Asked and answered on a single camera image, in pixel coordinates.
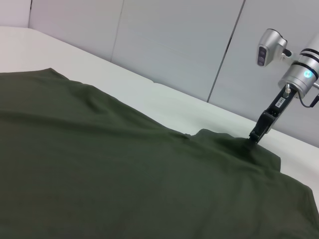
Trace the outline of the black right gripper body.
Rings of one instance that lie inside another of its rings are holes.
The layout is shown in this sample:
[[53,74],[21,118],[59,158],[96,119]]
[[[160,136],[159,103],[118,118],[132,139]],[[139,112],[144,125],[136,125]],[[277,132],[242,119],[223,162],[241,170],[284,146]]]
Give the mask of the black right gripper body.
[[265,110],[264,116],[267,122],[275,122],[295,97],[297,93],[296,89],[290,88],[290,93],[287,93],[286,89],[286,87],[283,87]]

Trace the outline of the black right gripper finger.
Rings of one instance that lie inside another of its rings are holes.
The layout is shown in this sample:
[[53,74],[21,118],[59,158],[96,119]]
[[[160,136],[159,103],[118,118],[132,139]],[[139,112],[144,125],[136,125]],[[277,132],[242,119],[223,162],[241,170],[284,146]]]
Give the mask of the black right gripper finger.
[[255,127],[249,134],[249,139],[258,144],[262,137],[267,133],[272,124],[272,115],[268,112],[263,112],[256,122]]

